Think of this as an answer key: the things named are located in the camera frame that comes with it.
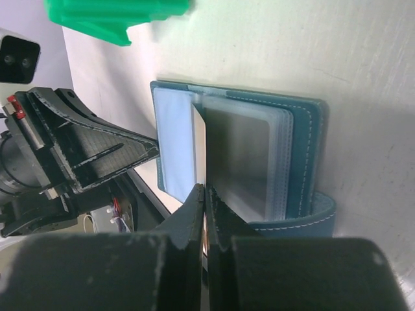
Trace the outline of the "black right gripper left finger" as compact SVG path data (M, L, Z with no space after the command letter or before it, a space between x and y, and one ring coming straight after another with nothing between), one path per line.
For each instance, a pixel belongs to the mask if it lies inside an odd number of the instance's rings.
M151 231L40 234L1 274L2 310L199 310L205 189Z

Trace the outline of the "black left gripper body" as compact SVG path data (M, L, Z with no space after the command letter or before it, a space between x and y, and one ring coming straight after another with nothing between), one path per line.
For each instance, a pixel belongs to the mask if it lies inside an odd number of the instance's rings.
M123 173L87 191L75 191L58 164L27 93L7 99L1 134L1 235L23 236L76 224L123 192Z

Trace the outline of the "black VIP credit card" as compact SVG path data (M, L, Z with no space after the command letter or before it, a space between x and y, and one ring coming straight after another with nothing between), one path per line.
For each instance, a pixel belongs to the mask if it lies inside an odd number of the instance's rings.
M269 129L267 121L208 109L207 182L242 219L265 219Z

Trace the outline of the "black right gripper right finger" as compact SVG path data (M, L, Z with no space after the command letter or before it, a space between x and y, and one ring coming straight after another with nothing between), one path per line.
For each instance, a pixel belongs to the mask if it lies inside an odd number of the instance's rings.
M406 310L384 253L362 238L269 238L206 187L212 310Z

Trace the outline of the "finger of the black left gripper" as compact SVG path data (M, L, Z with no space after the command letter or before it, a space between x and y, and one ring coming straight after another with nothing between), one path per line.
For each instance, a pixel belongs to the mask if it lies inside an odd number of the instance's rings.
M28 100L75 191L87 191L159 156L158 142L94 114L72 89L35 87Z

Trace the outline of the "blue leather card holder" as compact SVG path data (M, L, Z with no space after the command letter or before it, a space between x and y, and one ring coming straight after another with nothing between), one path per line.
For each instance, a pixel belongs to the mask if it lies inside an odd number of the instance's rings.
M211 185L206 111L246 115L267 121L270 129L265 219L245 222L272 238L333 234L335 202L314 189L324 127L321 100L161 81L150 88L160 190L183 202L197 183Z

